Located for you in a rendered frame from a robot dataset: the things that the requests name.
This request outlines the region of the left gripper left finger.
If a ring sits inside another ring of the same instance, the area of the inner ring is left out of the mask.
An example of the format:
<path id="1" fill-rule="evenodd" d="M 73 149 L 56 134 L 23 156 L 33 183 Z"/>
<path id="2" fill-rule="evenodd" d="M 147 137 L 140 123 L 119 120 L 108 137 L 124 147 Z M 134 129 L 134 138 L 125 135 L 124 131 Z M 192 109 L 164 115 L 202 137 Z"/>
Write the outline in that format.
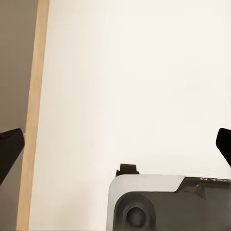
<path id="1" fill-rule="evenodd" d="M 20 128 L 0 133 L 0 185 L 25 147 L 25 137 Z"/>

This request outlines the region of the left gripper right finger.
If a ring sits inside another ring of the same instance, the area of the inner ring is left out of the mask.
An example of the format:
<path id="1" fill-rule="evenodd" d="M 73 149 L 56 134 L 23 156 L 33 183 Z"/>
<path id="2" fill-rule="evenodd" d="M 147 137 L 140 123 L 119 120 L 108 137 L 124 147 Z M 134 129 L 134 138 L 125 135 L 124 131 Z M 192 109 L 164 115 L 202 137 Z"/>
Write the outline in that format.
<path id="1" fill-rule="evenodd" d="M 220 128 L 218 131 L 216 146 L 222 153 L 226 161 L 231 167 L 231 130 Z"/>

